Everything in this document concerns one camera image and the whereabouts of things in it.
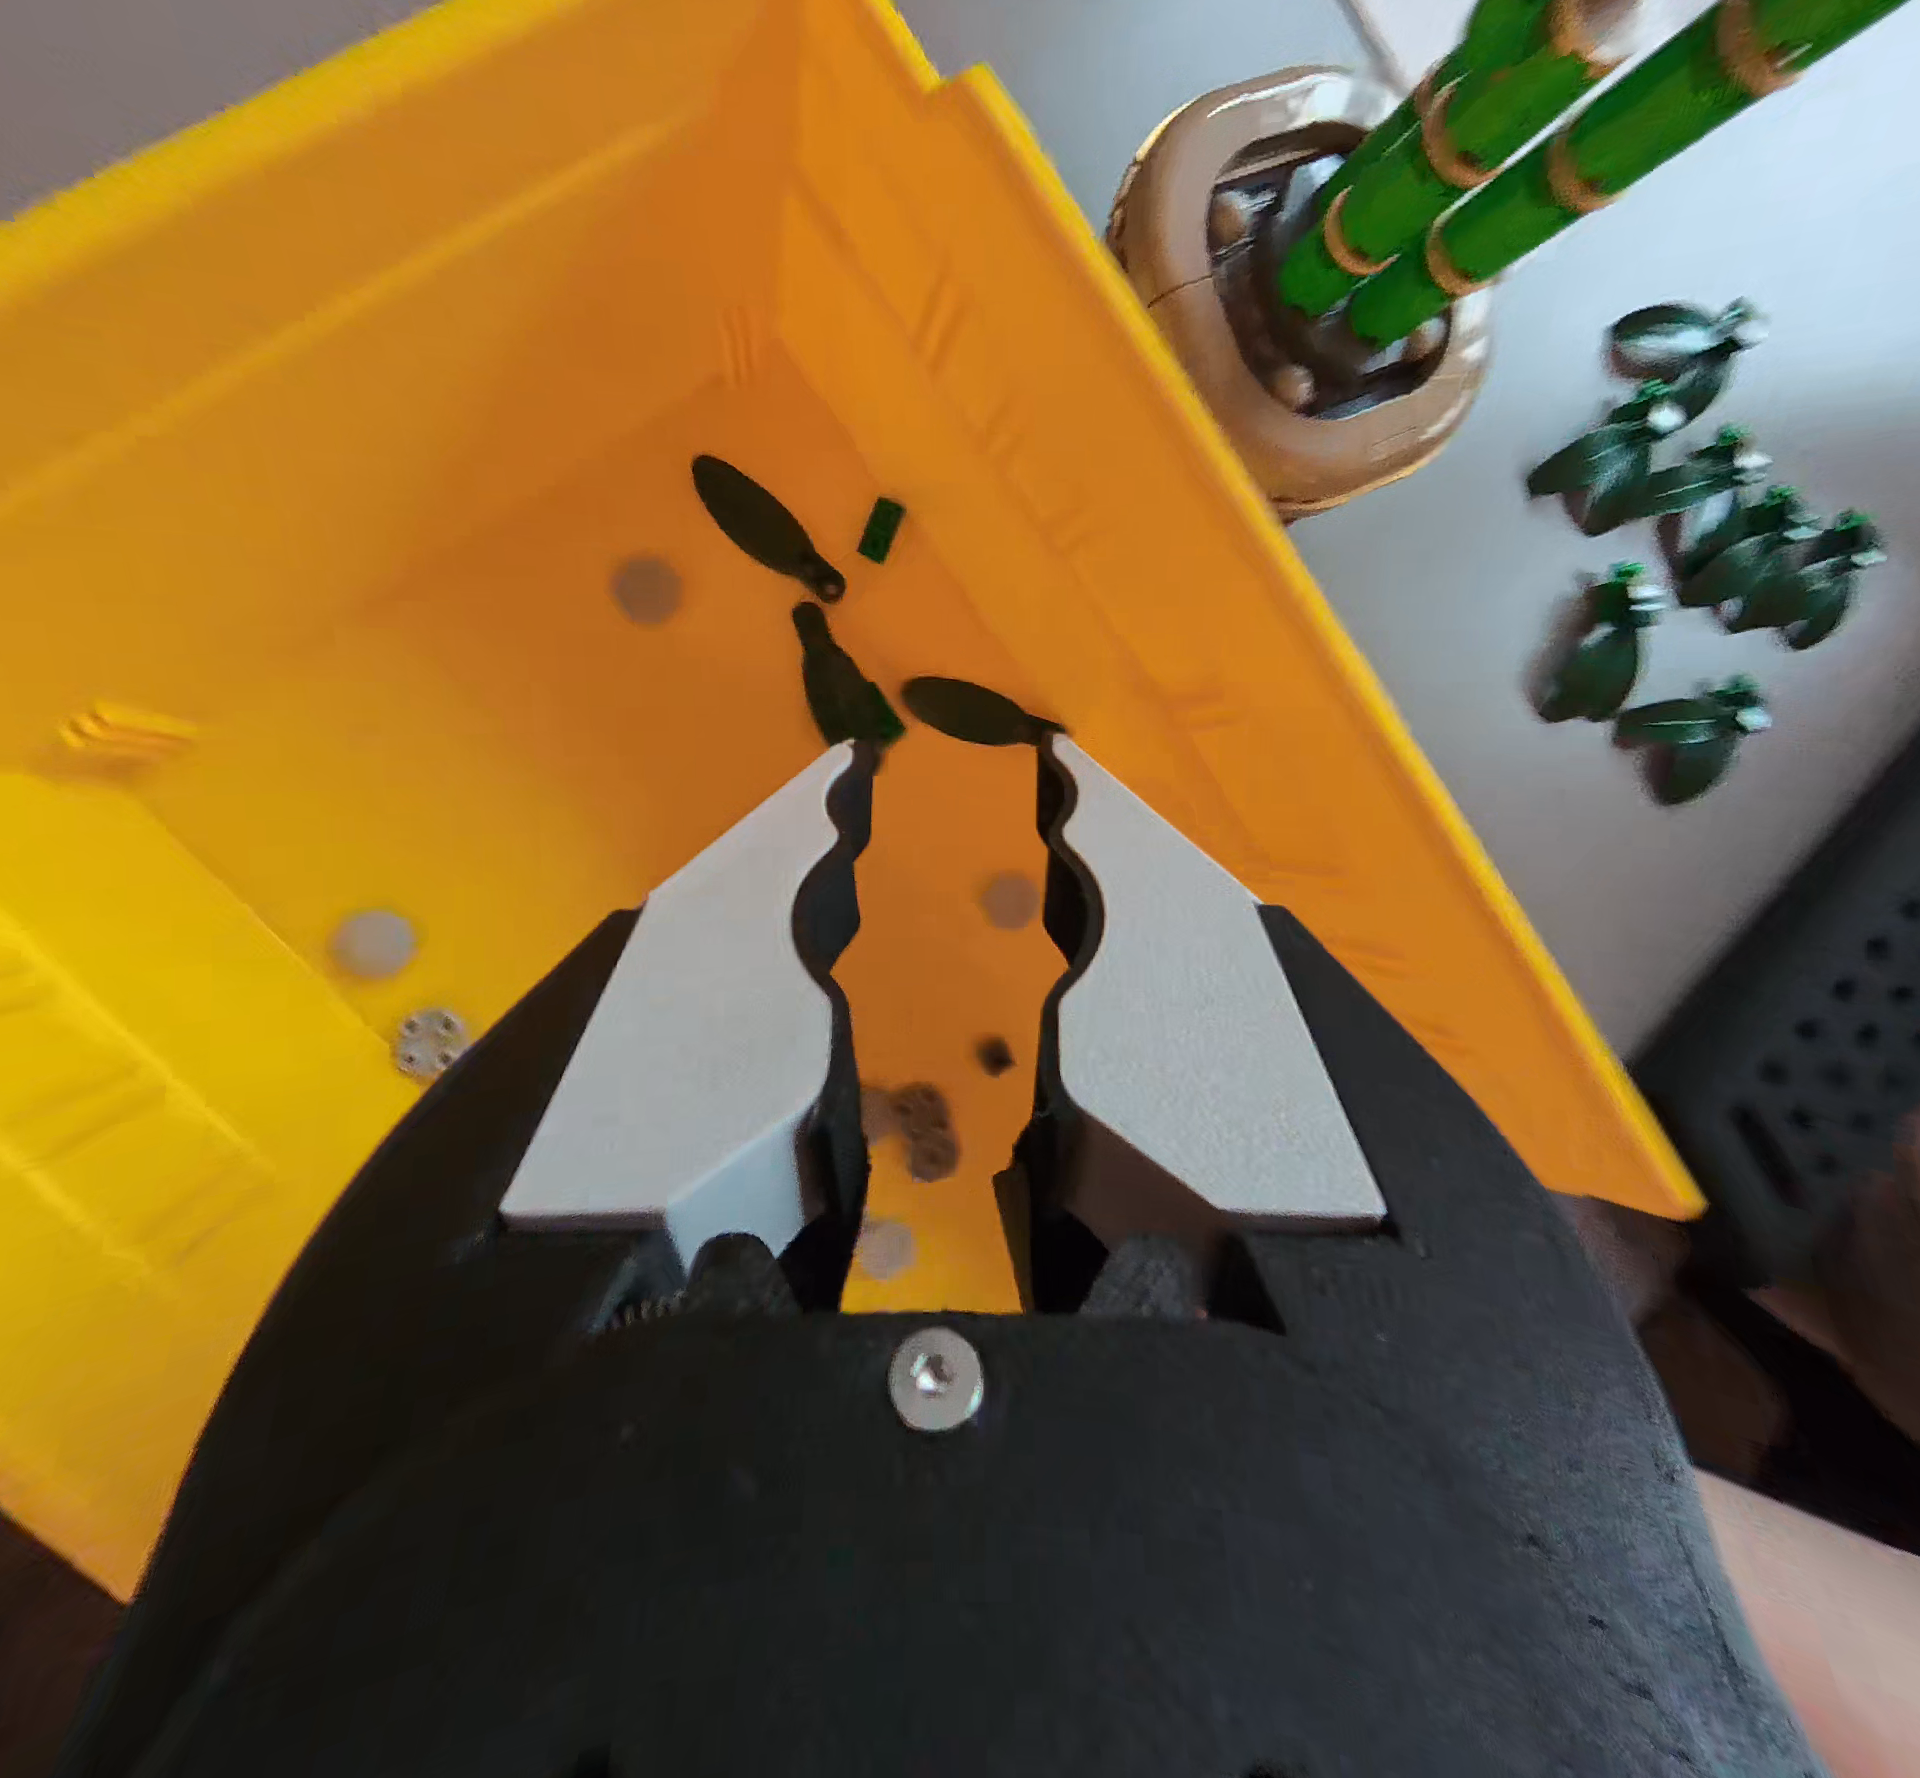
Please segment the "lego bamboo pot model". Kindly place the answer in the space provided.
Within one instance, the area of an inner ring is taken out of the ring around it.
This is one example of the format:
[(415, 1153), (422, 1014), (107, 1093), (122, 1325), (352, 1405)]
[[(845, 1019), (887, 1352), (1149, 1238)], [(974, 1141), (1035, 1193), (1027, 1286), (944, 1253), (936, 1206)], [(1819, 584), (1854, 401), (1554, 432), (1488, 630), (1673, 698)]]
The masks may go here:
[(1433, 460), (1494, 284), (1914, 0), (1475, 0), (1391, 111), (1354, 72), (1219, 88), (1137, 152), (1107, 241), (1282, 525)]

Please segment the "grey lego piece cluster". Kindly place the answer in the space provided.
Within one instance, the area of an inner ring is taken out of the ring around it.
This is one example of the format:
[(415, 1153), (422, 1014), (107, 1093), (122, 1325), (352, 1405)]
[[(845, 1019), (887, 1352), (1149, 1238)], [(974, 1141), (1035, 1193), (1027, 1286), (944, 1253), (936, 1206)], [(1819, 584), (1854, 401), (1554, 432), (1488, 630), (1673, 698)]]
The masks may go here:
[(861, 1085), (861, 1126), (868, 1150), (899, 1150), (907, 1176), (922, 1185), (952, 1177), (961, 1143), (947, 1093), (929, 1082)]

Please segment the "pile of lego leaf clusters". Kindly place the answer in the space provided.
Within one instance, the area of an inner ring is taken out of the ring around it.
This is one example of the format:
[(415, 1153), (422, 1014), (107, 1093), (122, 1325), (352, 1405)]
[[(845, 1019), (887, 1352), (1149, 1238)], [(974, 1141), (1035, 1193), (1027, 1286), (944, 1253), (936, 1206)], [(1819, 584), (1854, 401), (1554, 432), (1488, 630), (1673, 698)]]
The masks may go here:
[(1657, 627), (1693, 613), (1722, 634), (1768, 634), (1800, 655), (1835, 634), (1862, 575), (1888, 557), (1877, 518), (1818, 515), (1775, 480), (1749, 427), (1723, 424), (1686, 446), (1767, 331), (1745, 298), (1622, 313), (1602, 340), (1622, 395), (1525, 477), (1527, 498), (1557, 505), (1583, 541), (1648, 537), (1645, 560), (1577, 575), (1527, 694), (1539, 720), (1600, 731), (1661, 807), (1715, 791), (1773, 710), (1745, 674), (1645, 697)]

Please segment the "yellow plastic bin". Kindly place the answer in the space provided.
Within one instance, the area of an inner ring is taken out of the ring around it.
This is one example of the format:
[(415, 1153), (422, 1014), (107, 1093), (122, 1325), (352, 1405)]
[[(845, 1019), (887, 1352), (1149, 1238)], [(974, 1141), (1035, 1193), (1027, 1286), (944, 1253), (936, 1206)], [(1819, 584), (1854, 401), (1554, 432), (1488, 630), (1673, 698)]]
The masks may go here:
[[(892, 0), (446, 0), (3, 223), (3, 1513), (112, 1599), (395, 1025), (490, 1029), (818, 754), (706, 450), (892, 697), (1061, 720), (1546, 1188), (1701, 1210), (991, 74)], [(329, 965), (361, 907), (401, 974)]]

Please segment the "person's leg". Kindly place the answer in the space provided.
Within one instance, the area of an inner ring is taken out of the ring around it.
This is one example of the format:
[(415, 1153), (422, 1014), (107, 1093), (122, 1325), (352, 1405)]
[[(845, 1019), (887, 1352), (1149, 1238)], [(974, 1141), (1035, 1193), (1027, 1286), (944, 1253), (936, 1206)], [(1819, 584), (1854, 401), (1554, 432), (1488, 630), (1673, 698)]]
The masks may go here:
[(1697, 1475), (1754, 1638), (1835, 1776), (1917, 1773), (1917, 1558)]

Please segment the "dark green lego leaf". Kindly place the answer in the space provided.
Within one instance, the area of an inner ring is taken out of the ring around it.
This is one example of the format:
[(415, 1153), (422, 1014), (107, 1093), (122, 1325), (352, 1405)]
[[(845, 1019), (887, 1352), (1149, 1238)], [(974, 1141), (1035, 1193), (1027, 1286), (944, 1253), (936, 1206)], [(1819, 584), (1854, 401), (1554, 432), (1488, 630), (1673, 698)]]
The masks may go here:
[(833, 636), (824, 606), (798, 602), (790, 621), (800, 644), (805, 706), (822, 741), (858, 741), (878, 752), (895, 746), (904, 738), (899, 713)]
[(901, 685), (899, 698), (931, 730), (977, 747), (1040, 747), (1067, 733), (1066, 726), (1009, 694), (952, 676), (914, 676)]
[(709, 452), (694, 454), (688, 472), (706, 517), (744, 556), (803, 586), (824, 604), (841, 601), (845, 575), (818, 550), (798, 517), (767, 486)]

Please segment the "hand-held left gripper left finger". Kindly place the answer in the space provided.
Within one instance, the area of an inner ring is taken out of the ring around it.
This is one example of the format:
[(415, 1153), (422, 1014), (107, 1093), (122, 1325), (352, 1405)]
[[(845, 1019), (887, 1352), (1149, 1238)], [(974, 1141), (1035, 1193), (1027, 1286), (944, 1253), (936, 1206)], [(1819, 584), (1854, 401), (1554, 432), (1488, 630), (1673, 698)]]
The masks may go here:
[(840, 741), (647, 895), (499, 1198), (534, 1235), (752, 1238), (838, 1310), (870, 1150), (833, 965), (861, 927), (878, 752)]

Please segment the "black mesh chair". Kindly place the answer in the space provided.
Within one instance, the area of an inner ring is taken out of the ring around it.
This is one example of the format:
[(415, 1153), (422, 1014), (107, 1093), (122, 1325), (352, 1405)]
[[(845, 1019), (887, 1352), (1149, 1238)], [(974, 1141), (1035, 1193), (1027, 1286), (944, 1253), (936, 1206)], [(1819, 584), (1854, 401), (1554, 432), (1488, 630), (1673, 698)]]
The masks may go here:
[(1631, 1068), (1741, 1286), (1811, 1277), (1917, 1101), (1917, 743), (1909, 741)]

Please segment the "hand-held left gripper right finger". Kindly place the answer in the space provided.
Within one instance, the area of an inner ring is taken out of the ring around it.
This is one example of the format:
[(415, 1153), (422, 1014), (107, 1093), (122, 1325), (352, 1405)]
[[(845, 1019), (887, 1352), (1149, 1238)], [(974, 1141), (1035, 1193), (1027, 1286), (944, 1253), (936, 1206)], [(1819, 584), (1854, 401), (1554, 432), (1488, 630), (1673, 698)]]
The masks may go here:
[(1204, 1300), (1251, 1238), (1389, 1213), (1253, 891), (1076, 740), (1037, 747), (1043, 997), (995, 1204), (1024, 1310), (1078, 1310), (1135, 1238)]

